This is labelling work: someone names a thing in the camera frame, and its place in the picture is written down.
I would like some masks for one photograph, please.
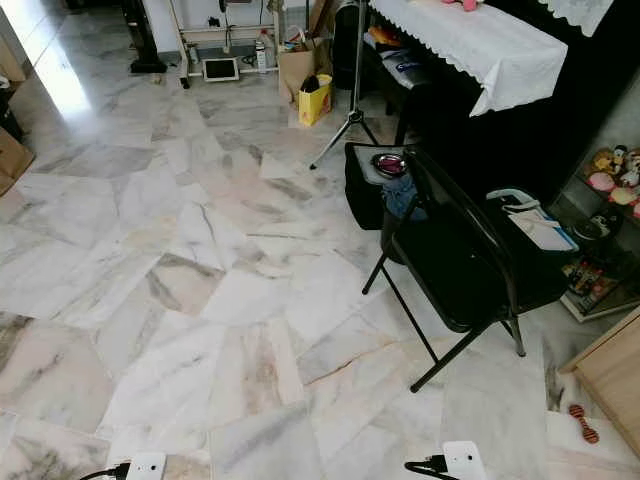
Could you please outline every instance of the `chair seat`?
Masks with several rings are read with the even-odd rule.
[[[425,222],[397,231],[393,242],[447,327],[466,332],[476,325],[505,319],[509,302],[503,277],[487,261],[484,246],[474,245],[469,240],[474,237],[456,218],[453,211],[442,209]],[[517,272],[518,311],[514,313],[560,298],[566,279],[557,257],[536,251],[535,245],[533,250],[528,248],[522,242],[531,242],[524,234],[523,238],[509,239]]]

